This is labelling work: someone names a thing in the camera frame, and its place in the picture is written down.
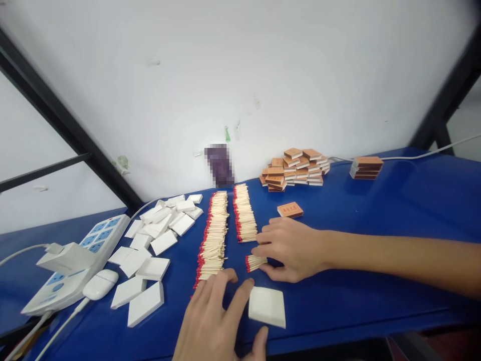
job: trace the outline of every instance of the hand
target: hand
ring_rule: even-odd
[[[229,281],[238,281],[231,268],[199,282],[185,311],[173,361],[239,360],[234,352],[235,336],[254,280],[244,281],[226,311],[222,307],[222,299]],[[265,361],[268,331],[265,326],[260,329],[252,352],[243,360]]]
[[[252,249],[252,254],[284,263],[284,267],[260,267],[273,281],[299,282],[329,268],[323,262],[323,246],[326,236],[332,233],[312,229],[291,218],[272,218],[257,234],[260,245]]]

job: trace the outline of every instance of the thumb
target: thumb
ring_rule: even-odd
[[[254,339],[254,344],[252,345],[252,351],[243,361],[265,361],[266,360],[266,343],[267,336],[269,334],[269,329],[267,326],[262,326]]]

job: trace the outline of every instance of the green object on wall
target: green object on wall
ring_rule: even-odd
[[[225,130],[225,142],[230,143],[229,127],[226,126],[224,130]]]
[[[120,166],[124,169],[128,169],[129,168],[129,159],[124,156],[124,155],[120,155],[118,158],[117,158],[117,161],[119,162]]]

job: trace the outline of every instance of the purple object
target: purple object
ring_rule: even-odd
[[[234,175],[226,144],[211,144],[204,150],[216,188],[232,188]]]

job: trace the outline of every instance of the white square piece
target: white square piece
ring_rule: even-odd
[[[136,234],[132,242],[130,243],[130,248],[139,250],[141,248],[149,248],[150,242],[153,238],[150,235]]]
[[[254,287],[249,298],[249,318],[286,328],[284,295],[282,291]]]
[[[145,226],[145,231],[153,238],[157,238],[162,233],[157,224],[148,224]]]
[[[110,305],[111,309],[117,309],[124,304],[130,302],[130,300],[137,297],[147,286],[147,280],[141,277],[131,278],[124,283],[121,283],[115,289],[114,299]]]
[[[171,213],[172,213],[172,210],[169,207],[165,207],[165,208],[162,208],[161,210],[159,210],[154,215],[147,218],[147,221],[150,221],[152,223],[159,223],[160,221],[162,221],[165,217],[167,217]]]
[[[175,207],[175,204],[177,202],[180,202],[180,201],[184,201],[185,200],[185,195],[180,195],[180,196],[176,196],[176,197],[172,197],[172,198],[169,198],[166,202],[165,202],[165,205],[167,207]]]
[[[173,217],[170,219],[169,228],[172,228],[172,226],[173,226],[174,224],[176,224],[177,221],[180,220],[184,214],[185,214],[184,212],[180,212],[180,213],[175,212],[175,213],[172,213]]]
[[[147,218],[153,216],[155,213],[157,213],[159,210],[161,210],[162,208],[164,208],[163,206],[159,205],[159,206],[156,206],[154,208],[151,208],[149,209],[147,212],[145,212],[144,214],[141,214],[140,215],[140,219],[145,221]]]
[[[147,258],[142,267],[135,273],[135,276],[151,281],[162,281],[169,264],[170,260],[167,258]]]
[[[195,204],[193,201],[181,201],[177,202],[175,205],[178,212],[193,211],[195,209]]]
[[[144,223],[141,220],[135,220],[132,222],[129,230],[125,233],[125,237],[127,238],[134,238],[138,231],[142,229]]]
[[[164,304],[164,287],[156,282],[129,303],[127,327],[135,327]]]
[[[120,265],[120,269],[130,278],[149,257],[152,257],[152,255],[145,248],[139,250],[133,249]]]
[[[193,211],[185,212],[185,214],[191,217],[194,221],[197,220],[197,218],[199,218],[202,213],[204,213],[204,211],[202,210],[202,208],[199,207],[195,207]]]
[[[177,223],[172,226],[172,230],[182,237],[184,233],[193,226],[194,223],[195,221],[191,217],[184,214],[182,218],[179,219]]]
[[[130,252],[132,252],[132,248],[121,246],[112,256],[110,256],[108,262],[121,265]]]
[[[202,201],[202,195],[189,195],[188,201],[193,201],[194,204],[199,204]]]
[[[174,232],[168,230],[164,234],[160,235],[159,238],[153,240],[150,245],[154,250],[156,256],[164,252],[166,249],[172,247],[174,244],[177,243],[177,237],[174,235]]]
[[[145,227],[147,227],[147,226],[144,226],[140,231],[137,232],[137,234],[147,234],[148,235],[147,231],[145,230]]]

